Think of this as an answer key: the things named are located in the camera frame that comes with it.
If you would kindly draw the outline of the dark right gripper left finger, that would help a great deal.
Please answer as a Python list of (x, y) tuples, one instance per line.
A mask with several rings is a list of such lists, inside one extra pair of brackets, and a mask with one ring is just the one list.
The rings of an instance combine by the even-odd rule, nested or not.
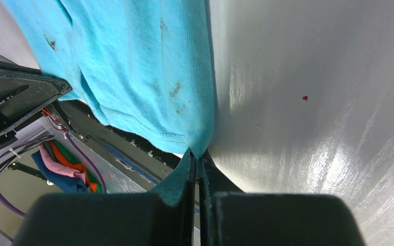
[(187, 150), (144, 193), (53, 193), (29, 210), (14, 245), (192, 245), (195, 158)]

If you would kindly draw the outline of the teal t-shirt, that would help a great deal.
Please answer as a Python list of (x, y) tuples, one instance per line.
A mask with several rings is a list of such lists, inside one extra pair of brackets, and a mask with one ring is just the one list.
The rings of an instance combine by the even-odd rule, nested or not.
[(100, 123), (201, 157), (215, 119), (204, 1), (4, 1), (44, 75)]

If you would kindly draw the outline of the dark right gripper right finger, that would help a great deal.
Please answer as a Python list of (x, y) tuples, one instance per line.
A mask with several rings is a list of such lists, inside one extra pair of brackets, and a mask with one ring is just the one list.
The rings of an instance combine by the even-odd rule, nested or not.
[(202, 245), (364, 245), (350, 209), (333, 195), (246, 193), (199, 159)]

